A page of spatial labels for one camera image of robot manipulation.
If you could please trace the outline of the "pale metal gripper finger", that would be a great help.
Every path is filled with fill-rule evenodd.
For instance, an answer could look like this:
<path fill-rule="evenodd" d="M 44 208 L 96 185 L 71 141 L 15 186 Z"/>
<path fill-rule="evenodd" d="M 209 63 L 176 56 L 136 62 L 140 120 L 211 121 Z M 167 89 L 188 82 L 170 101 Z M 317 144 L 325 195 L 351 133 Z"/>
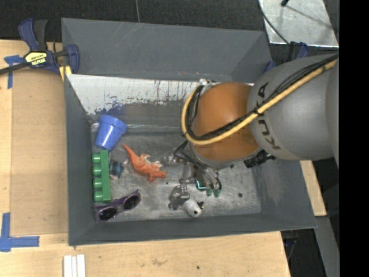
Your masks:
<path fill-rule="evenodd" d="M 192 182 L 191 178 L 191 164 L 187 163 L 184 165 L 181 178 L 179 180 L 179 183 L 181 185 L 187 185 Z"/>
<path fill-rule="evenodd" d="M 176 186 L 173 188 L 170 196 L 168 207 L 171 211 L 177 210 L 181 207 L 187 200 L 190 199 L 190 194 L 185 186 Z"/>

